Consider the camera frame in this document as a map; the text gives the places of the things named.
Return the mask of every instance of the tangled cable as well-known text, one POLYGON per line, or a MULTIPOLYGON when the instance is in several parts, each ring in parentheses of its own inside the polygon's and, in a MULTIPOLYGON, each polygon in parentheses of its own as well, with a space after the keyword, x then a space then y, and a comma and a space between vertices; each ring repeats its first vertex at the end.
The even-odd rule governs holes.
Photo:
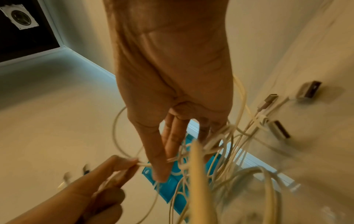
MULTIPOLYGON (((211 155, 211 154, 220 154, 221 157, 219 161, 217 162, 214 172, 211 175, 211 170, 212 167, 214 166, 214 163, 216 161, 217 156, 214 157, 209 170, 207 171, 207 178, 211 179, 210 183, 210 188, 212 193, 216 193, 217 191, 221 190, 224 188, 228 189, 228 184, 231 181, 235 181, 234 183, 237 183, 239 180, 242 179, 243 176, 248 176, 248 175, 254 175, 255 173, 263 173, 264 175, 264 184, 265 184, 265 210, 264 210, 264 217, 263 217, 263 224, 275 224, 278 222, 278 200, 277 200, 277 194, 275 194, 275 190, 273 187, 273 182, 272 178, 278 183, 280 188, 282 190, 287 190, 285 187, 284 183, 278 178, 278 176, 275 173, 272 173, 268 170, 266 170, 263 167, 251 167, 251 168, 246 168, 246 169, 241 169, 238 170, 240 167, 242 167, 242 164, 244 162, 244 159, 247 155, 247 150, 243 150, 242 147, 243 145, 248 142, 254 134, 259 130, 265 130, 267 129, 261 124, 261 122, 257 119, 257 116, 259 114, 259 111, 253 115, 249 109, 249 107, 246 104, 247 100, 247 93, 245 91, 245 88, 242 84, 242 82, 237 78, 233 77, 233 81, 235 85, 237 86, 237 90, 239 93, 239 96, 241 98, 241 106, 240 110, 238 112, 236 122, 234 124, 231 124, 228 122, 224 127, 222 127, 219 131, 214 133, 212 136, 209 136, 207 140, 205 141, 206 143, 203 145, 203 153, 205 155, 211 155), (247 124, 246 128, 242 131, 238 126, 241 121, 242 115, 244 113, 244 110, 246 110, 247 114, 250 116, 251 120, 247 124), (222 144, 219 147, 215 147, 218 143, 222 141, 222 144), (227 144, 231 143, 231 148, 229 153, 227 153, 227 144), (240 165, 236 167, 236 163, 238 160, 242 157, 242 160, 240 162, 240 165)), ((270 115, 273 111, 277 110, 280 108, 283 104, 285 104, 289 98, 285 98, 281 103, 279 103, 277 106, 275 106, 272 110, 266 113, 266 115, 270 115)), ((123 155, 126 157, 131 157, 129 154, 127 154, 119 145, 117 141, 117 135, 116 135, 116 127, 117 127, 117 121, 122 114, 122 112, 126 108, 124 107, 115 117, 114 122, 113 122, 113 127, 112 127, 112 138, 114 141, 114 144, 116 148, 121 152, 123 155)), ((188 161, 188 156, 189 152, 187 151, 187 147, 190 146, 190 144, 186 144, 185 139, 179 148, 178 155, 174 158, 170 158, 167 161, 168 162, 174 162, 177 161, 178 168, 181 170, 180 173, 171 173, 172 175, 182 175, 182 178, 177 184, 175 193, 172 197, 172 201, 170 203, 170 213, 169 213, 169 224, 173 224, 174 217, 173 217, 173 207, 174 203, 176 200, 176 196, 178 194, 181 194, 185 197, 186 199, 186 206, 184 207, 183 211, 181 212, 177 224, 180 224, 183 222, 185 218, 188 217, 189 212, 189 200, 186 194, 186 188, 189 188, 189 161, 188 161), (182 192, 179 192, 178 190, 180 189, 180 186, 182 185, 182 192)), ((143 147, 138 151, 137 155, 143 150, 143 147)), ((151 166, 150 163, 138 163, 139 166, 151 166)), ((156 204, 157 197, 159 195, 159 183, 157 183, 157 194, 154 199, 154 202, 149 209, 148 213, 139 221, 137 224, 142 223, 150 214, 152 211, 153 207, 156 204)))

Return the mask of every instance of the hand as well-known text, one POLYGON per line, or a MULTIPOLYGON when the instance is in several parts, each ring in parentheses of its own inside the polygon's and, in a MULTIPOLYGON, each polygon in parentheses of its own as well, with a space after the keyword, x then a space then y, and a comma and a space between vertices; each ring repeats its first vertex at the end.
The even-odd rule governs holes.
POLYGON ((114 224, 122 215, 121 203, 125 195, 121 187, 138 170, 137 162, 137 159, 112 156, 92 172, 8 224, 114 224), (119 175, 119 179, 113 177, 110 187, 97 192, 113 172, 120 170, 127 171, 119 175))
POLYGON ((225 31, 228 0, 105 0, 117 84, 154 168, 167 180, 189 120, 198 139, 226 124, 233 80, 225 31), (159 124, 165 119, 162 136, 159 124))

